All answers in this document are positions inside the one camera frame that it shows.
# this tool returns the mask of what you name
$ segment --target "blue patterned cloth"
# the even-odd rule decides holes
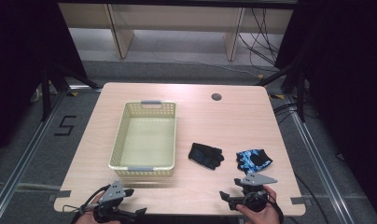
[[[272,163],[272,160],[265,154],[264,149],[250,149],[237,152],[238,169],[247,173],[263,170]]]

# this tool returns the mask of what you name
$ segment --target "cable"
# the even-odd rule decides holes
[[[315,116],[312,116],[312,115],[309,115],[307,113],[304,113],[304,115],[306,115],[307,117],[311,118],[311,119],[319,119],[319,117],[315,117]]]
[[[280,115],[283,115],[285,113],[289,113],[289,112],[292,112],[292,110],[287,110],[287,111],[284,111],[284,112],[281,112],[279,114],[275,114],[276,117],[280,116]]]
[[[322,206],[320,205],[319,201],[314,196],[313,192],[310,190],[310,188],[304,183],[304,181],[294,172],[294,176],[301,182],[301,184],[308,189],[308,192],[310,192],[311,196],[313,197],[316,205],[319,207],[320,213],[322,213],[323,218],[325,219],[325,222],[328,224],[328,218],[326,217],[326,213],[323,210]]]
[[[294,217],[288,217],[290,220],[292,220],[296,224],[300,224]]]
[[[250,199],[252,197],[255,197],[257,200],[260,199],[265,203],[269,203],[273,207],[273,209],[275,209],[276,213],[278,214],[279,223],[284,223],[284,213],[283,213],[282,209],[279,207],[278,203],[273,198],[273,196],[271,196],[269,193],[267,193],[267,196],[272,198],[273,202],[271,202],[270,199],[268,199],[268,197],[267,198],[260,197],[257,192],[249,192],[244,196],[243,206],[246,205],[247,199]]]
[[[87,207],[87,205],[90,203],[90,201],[96,196],[98,195],[100,192],[102,191],[106,191],[108,188],[110,187],[110,185],[106,185],[104,187],[101,187],[99,188],[98,190],[96,190],[91,196],[90,198],[84,202],[79,208],[75,209],[74,211],[77,211],[75,216],[73,217],[72,219],[72,224],[75,224],[77,222],[77,220],[86,212],[85,209]],[[73,206],[70,206],[70,205],[64,205],[63,208],[65,207],[73,207]]]
[[[66,204],[66,205],[63,206],[63,212],[65,212],[65,211],[64,211],[64,208],[65,208],[65,207],[74,208],[74,210],[72,210],[72,211],[70,211],[70,212],[76,212],[76,211],[78,211],[78,208],[77,208],[77,207],[74,207],[74,206],[72,206],[72,205],[68,205],[68,204]]]
[[[263,69],[263,68],[259,68],[259,67],[255,66],[252,62],[252,50],[250,50],[250,52],[249,52],[249,60],[250,60],[250,63],[252,64],[252,66],[257,68],[257,69],[268,71],[268,72],[277,72],[277,71],[273,71],[273,70],[269,70],[269,69]]]
[[[286,104],[286,105],[278,106],[278,107],[276,107],[276,108],[273,110],[273,113],[276,114],[276,113],[279,112],[280,110],[283,110],[283,109],[285,109],[285,108],[289,108],[289,107],[294,106],[294,105],[297,105],[297,103],[292,103],[292,104]]]
[[[282,122],[285,121],[285,119],[287,119],[290,115],[292,115],[294,112],[296,111],[289,111],[290,113],[288,115],[286,115],[281,121],[278,122],[278,125],[280,125]]]
[[[244,42],[244,44],[246,45],[246,47],[247,47],[250,51],[252,51],[253,53],[256,53],[260,58],[262,58],[262,59],[264,59],[265,61],[267,61],[267,63],[273,63],[273,61],[272,61],[271,59],[267,58],[265,55],[263,55],[262,53],[260,53],[260,52],[258,52],[257,50],[255,50],[255,49],[253,48],[253,45],[250,46],[249,44],[247,44],[247,43],[244,41],[244,39],[242,38],[241,35],[239,35],[239,37],[241,38],[242,42]]]
[[[260,25],[260,23],[258,22],[258,18],[256,17],[255,11],[252,8],[253,17],[255,18],[256,24],[258,25],[258,35],[261,34],[263,36],[263,38],[266,41],[268,47],[266,48],[265,46],[263,46],[262,44],[260,44],[258,42],[258,36],[256,37],[255,42],[258,42],[261,46],[263,46],[264,48],[266,48],[266,49],[268,49],[270,51],[270,54],[271,54],[271,56],[273,58],[273,63],[274,63],[275,60],[276,60],[276,57],[275,57],[274,53],[276,51],[273,50],[272,48],[275,48],[275,49],[277,49],[277,48],[273,44],[271,44],[270,39],[268,38],[267,23],[265,21],[266,13],[267,13],[267,9],[263,8],[263,18],[262,18],[262,22],[261,22],[261,25]]]
[[[139,39],[136,35],[134,35],[134,38],[136,38],[139,42],[141,42],[142,44],[145,45],[145,43]],[[159,58],[159,59],[162,59],[162,60],[165,60],[165,61],[174,61],[174,62],[177,62],[177,63],[194,63],[194,64],[203,64],[203,65],[207,65],[207,66],[213,66],[213,67],[220,67],[220,68],[223,68],[223,69],[226,69],[226,70],[229,70],[229,71],[232,71],[232,72],[238,72],[238,73],[246,73],[250,76],[253,76],[253,77],[257,77],[259,78],[257,75],[253,74],[253,73],[250,73],[248,71],[245,71],[245,70],[237,70],[237,69],[232,69],[232,68],[229,68],[229,67],[226,67],[226,66],[223,66],[223,65],[217,65],[217,64],[209,64],[209,63],[200,63],[200,62],[188,62],[188,61],[181,61],[181,60],[177,60],[177,59],[173,59],[173,58],[163,58],[159,55],[157,55],[155,52],[151,51],[151,53],[156,57],[156,58]]]

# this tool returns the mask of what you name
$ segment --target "plastic basket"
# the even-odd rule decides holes
[[[109,167],[120,176],[170,176],[175,166],[176,104],[127,103]]]

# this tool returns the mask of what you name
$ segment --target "tabletop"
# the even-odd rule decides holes
[[[221,99],[214,100],[213,94]],[[176,102],[176,150],[174,174],[145,181],[119,177],[108,167],[125,103],[142,100]],[[225,158],[215,170],[189,160],[192,143],[222,149]],[[61,191],[70,197],[57,198],[54,208],[79,207],[102,186],[120,179],[124,188],[134,189],[120,209],[147,208],[148,214],[239,216],[222,201],[222,190],[231,197],[243,196],[234,178],[244,178],[237,169],[236,153],[262,148],[273,160],[259,173],[277,179],[269,185],[286,216],[305,213],[304,204],[292,204],[301,197],[287,156],[272,106],[263,87],[107,83],[93,109]]]

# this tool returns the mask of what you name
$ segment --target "black cable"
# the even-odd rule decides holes
[[[297,105],[297,103],[292,103],[292,104],[286,104],[286,105],[278,106],[278,107],[276,107],[276,108],[273,110],[273,113],[276,114],[276,113],[279,112],[280,110],[283,110],[283,109],[285,109],[285,108],[289,108],[289,107],[294,106],[294,105]]]
[[[255,66],[252,62],[252,51],[250,51],[250,53],[249,53],[249,59],[250,59],[250,63],[252,64],[252,66],[257,68],[258,70],[263,70],[263,71],[267,71],[267,72],[277,72],[277,71],[273,71],[273,70],[269,70],[269,69],[260,68],[260,67]]]
[[[294,217],[288,217],[290,220],[292,220],[296,224],[300,224]]]
[[[253,37],[253,39],[255,40],[255,42],[257,42],[263,48],[267,49],[266,46],[264,46],[263,44],[261,44],[260,42],[258,42],[258,36],[260,35],[260,32],[258,32],[258,35],[256,37],[254,37],[252,33],[250,33],[250,35]]]
[[[315,116],[312,116],[312,115],[309,115],[307,113],[304,113],[304,115],[306,115],[307,117],[311,118],[311,119],[319,119],[319,117],[315,117]]]
[[[272,198],[274,203],[270,201],[270,199],[268,198],[263,198],[263,197],[258,197],[258,193],[257,192],[250,192],[248,194],[246,194],[244,196],[244,200],[243,200],[243,206],[246,205],[246,200],[251,198],[251,197],[256,197],[256,199],[260,199],[262,200],[263,202],[265,203],[269,203],[273,209],[275,209],[276,213],[278,214],[278,217],[279,217],[279,223],[280,224],[283,224],[284,223],[284,212],[282,211],[282,209],[279,207],[278,203],[276,202],[276,200],[273,198],[273,196],[271,196],[269,193],[267,193],[267,196]]]
[[[323,210],[322,206],[320,205],[319,201],[314,196],[313,192],[310,190],[310,188],[304,183],[304,181],[294,172],[294,176],[301,182],[301,184],[308,189],[308,192],[310,192],[311,196],[313,197],[316,205],[319,207],[320,213],[322,213],[323,218],[325,219],[325,222],[328,224],[328,218],[326,217],[326,213]]]
[[[252,14],[253,14],[253,17],[255,18],[256,20],[256,23],[258,24],[258,32],[263,36],[264,40],[266,41],[267,45],[269,46],[268,49],[270,51],[270,54],[272,55],[272,58],[275,60],[275,55],[273,54],[273,49],[272,47],[274,47],[275,49],[277,49],[274,45],[271,44],[269,38],[268,38],[268,34],[267,34],[267,24],[265,22],[265,15],[266,15],[266,9],[263,8],[263,21],[261,22],[261,25],[259,24],[258,22],[258,18],[256,17],[256,14],[255,14],[255,11],[253,10],[252,8]],[[266,35],[264,34],[264,32],[262,31],[262,27],[263,27],[263,24],[264,24],[264,29],[265,29],[265,32],[266,32]]]
[[[285,119],[287,119],[290,115],[292,115],[295,111],[289,111],[290,113],[288,115],[286,115],[281,121],[278,122],[278,125],[280,125],[282,122],[285,121]]]
[[[78,212],[79,212],[81,215],[83,215],[83,214],[84,214],[84,209],[87,207],[87,205],[89,205],[90,201],[91,201],[96,195],[98,195],[100,192],[107,190],[109,187],[110,187],[110,185],[107,185],[107,186],[101,187],[101,188],[99,188],[98,190],[96,190],[96,191],[90,196],[90,198],[89,198],[85,203],[83,203],[83,205],[80,206],[80,208],[78,209]]]
[[[256,53],[260,58],[262,58],[262,59],[264,59],[265,61],[267,61],[267,63],[271,63],[271,64],[273,64],[273,61],[272,61],[271,59],[269,59],[267,56],[265,56],[265,55],[263,55],[262,53],[260,53],[260,52],[258,52],[257,50],[255,50],[255,49],[253,48],[253,45],[250,46],[249,44],[247,44],[247,43],[244,41],[244,39],[242,38],[241,35],[239,35],[239,37],[241,38],[241,40],[244,42],[244,44],[246,45],[246,47],[247,47],[250,51]]]
[[[284,112],[281,112],[279,114],[275,114],[276,117],[280,116],[280,115],[283,115],[285,113],[289,113],[289,112],[296,112],[296,110],[287,110],[287,111],[284,111]]]
[[[65,207],[74,208],[74,210],[72,210],[71,212],[76,212],[76,211],[78,211],[78,208],[77,208],[77,207],[74,207],[74,206],[72,206],[72,205],[68,205],[68,204],[66,204],[66,205],[63,206],[63,212],[65,212],[65,211],[64,211],[64,208],[65,208]]]

